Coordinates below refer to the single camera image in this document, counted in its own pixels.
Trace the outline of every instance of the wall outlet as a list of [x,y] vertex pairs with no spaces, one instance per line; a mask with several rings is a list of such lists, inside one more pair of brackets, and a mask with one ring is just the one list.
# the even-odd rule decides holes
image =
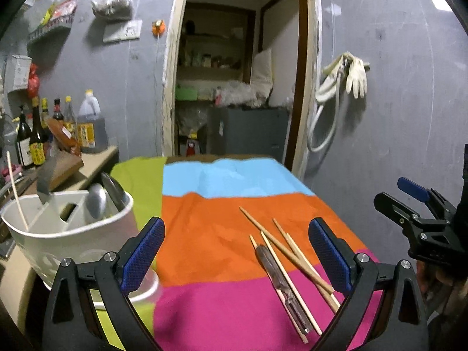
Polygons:
[[129,39],[139,39],[141,35],[141,27],[143,21],[127,21],[119,22],[116,24],[109,24],[104,29],[104,43],[116,42],[116,41],[127,41]]

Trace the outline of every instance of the spoon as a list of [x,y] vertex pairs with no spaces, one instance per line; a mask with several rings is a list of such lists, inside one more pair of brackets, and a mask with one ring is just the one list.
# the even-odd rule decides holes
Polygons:
[[106,188],[109,197],[117,210],[122,211],[127,206],[127,194],[115,178],[107,173],[101,173],[102,185]]
[[98,222],[104,218],[106,211],[107,197],[106,191],[99,183],[94,183],[84,202],[85,224]]

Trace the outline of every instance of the white utensil holder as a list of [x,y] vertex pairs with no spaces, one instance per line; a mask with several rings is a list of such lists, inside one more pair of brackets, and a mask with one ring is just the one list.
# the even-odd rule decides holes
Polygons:
[[[128,204],[121,212],[110,203],[109,218],[85,225],[83,209],[87,194],[87,190],[54,193],[44,206],[37,195],[20,197],[29,230],[21,220],[16,201],[9,202],[1,210],[1,217],[16,244],[49,287],[65,257],[72,258],[77,264],[97,261],[106,252],[120,250],[139,232],[133,214],[133,198],[128,193]],[[68,204],[76,207],[65,222],[59,213]]]

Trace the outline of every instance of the white glove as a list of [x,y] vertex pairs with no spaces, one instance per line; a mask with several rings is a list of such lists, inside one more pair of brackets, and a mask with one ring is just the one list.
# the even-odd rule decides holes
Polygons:
[[318,91],[315,93],[315,100],[319,104],[325,103],[327,100],[335,97],[336,94],[336,78],[338,77],[338,70],[343,64],[343,57],[345,54],[338,56],[332,63],[324,68],[324,74],[327,75],[324,82],[320,85]]
[[352,63],[348,78],[346,79],[346,92],[350,93],[353,90],[354,98],[363,98],[367,93],[367,77],[366,70],[364,70],[364,63],[361,58],[351,55]]

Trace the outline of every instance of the wooden stick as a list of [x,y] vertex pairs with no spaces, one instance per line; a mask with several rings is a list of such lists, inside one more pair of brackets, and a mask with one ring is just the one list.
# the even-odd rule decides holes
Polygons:
[[300,260],[294,253],[292,253],[288,248],[281,244],[271,233],[269,233],[259,222],[257,222],[252,215],[250,215],[245,209],[239,207],[242,213],[249,219],[252,224],[257,227],[261,232],[263,232],[268,239],[292,262],[296,267],[298,267],[304,274],[309,277],[314,283],[320,285],[324,288],[329,294],[333,293],[333,287],[326,283],[320,276],[312,273],[302,260]]
[[[286,234],[287,236],[287,239],[289,240],[288,241],[288,244],[290,244],[290,247],[291,249],[293,250],[294,253],[296,253],[296,255],[300,258],[302,258],[304,260],[304,262],[310,267],[310,270],[313,272],[313,273],[317,273],[317,271],[315,270],[315,268],[312,266],[312,264],[309,262],[308,259],[306,259],[305,255],[302,253],[302,251],[300,250],[300,248],[297,246],[297,244],[294,242],[294,240],[292,239],[292,237],[287,233]],[[324,288],[322,288],[321,286],[317,286],[317,290],[319,291],[319,293],[321,294],[321,296],[324,298],[324,300],[327,302],[328,306],[330,306],[330,309],[333,311],[333,313],[336,314],[336,312],[338,312],[338,309],[340,308],[340,303],[339,301],[336,299],[336,297],[333,295],[333,294],[328,294]]]
[[[250,241],[252,242],[252,245],[254,246],[254,249],[257,249],[257,243],[255,243],[255,240],[254,240],[252,235],[250,235]],[[273,284],[273,280],[271,279],[271,276],[268,274],[268,272],[266,274],[267,274],[268,278],[270,279],[271,283]],[[285,299],[285,297],[283,295],[283,292],[281,290],[279,290],[279,289],[276,289],[274,286],[273,286],[273,288],[275,289],[276,294],[279,297],[279,300],[283,304],[283,307],[285,308],[289,319],[291,320],[292,324],[294,325],[294,328],[296,329],[296,331],[299,334],[300,338],[302,339],[303,343],[306,345],[307,343],[309,343],[309,341],[307,340],[306,336],[303,333],[301,333],[301,331],[299,329],[299,326],[297,325],[296,321],[293,319],[293,316],[291,315],[288,308],[286,307],[286,299]]]
[[15,195],[16,205],[18,206],[18,211],[20,212],[21,220],[23,221],[24,226],[26,227],[26,232],[29,232],[29,226],[27,225],[26,218],[23,214],[23,209],[20,205],[20,200],[18,199],[18,193],[16,191],[15,178],[13,177],[13,170],[11,166],[10,152],[6,151],[6,161],[8,162],[8,172],[10,173],[11,187],[13,188],[13,194]]
[[265,234],[263,233],[263,231],[260,231],[260,234],[261,234],[261,237],[263,237],[263,239],[265,240],[265,244],[266,246],[268,247],[268,249],[270,250],[271,252],[271,255],[273,256],[273,258],[275,259],[276,261],[276,264],[278,264],[280,270],[281,270],[281,273],[283,274],[283,276],[285,277],[286,281],[288,282],[289,284],[289,287],[291,288],[291,290],[293,291],[294,295],[296,296],[297,300],[299,301],[299,304],[302,306],[302,309],[304,310],[304,312],[306,313],[310,323],[312,324],[312,326],[314,327],[315,331],[317,332],[318,335],[321,335],[322,334],[322,331],[320,330],[320,327],[319,325],[317,324],[317,322],[315,321],[314,317],[312,316],[312,313],[310,312],[309,308],[307,307],[306,303],[304,302],[304,300],[302,299],[301,295],[299,294],[298,290],[296,289],[296,286],[294,285],[294,283],[292,282],[291,278],[289,278],[289,275],[287,274],[285,268],[283,267],[282,263],[280,262],[280,260],[278,259],[278,256],[276,255],[275,251],[273,250],[273,247],[271,246],[270,242],[268,241],[268,239],[266,238]]
[[[300,260],[303,260],[303,262],[306,263],[306,265],[309,267],[311,273],[315,274],[316,276],[320,276],[317,273],[317,271],[315,270],[315,268],[312,266],[312,264],[309,262],[309,260],[306,259],[305,255],[299,249],[299,247],[294,242],[292,237],[282,229],[282,227],[279,225],[279,223],[277,222],[276,219],[273,219],[273,223],[275,224],[278,231],[280,231],[282,236],[285,238],[286,243],[288,243],[289,247],[294,252],[294,254]],[[330,306],[330,309],[333,311],[334,314],[336,314],[336,312],[338,312],[338,309],[340,308],[340,303],[338,302],[336,297],[333,294],[328,294],[328,292],[324,288],[322,288],[320,285],[315,284],[315,286],[319,290],[319,293],[324,298],[325,302],[327,302],[328,306]]]

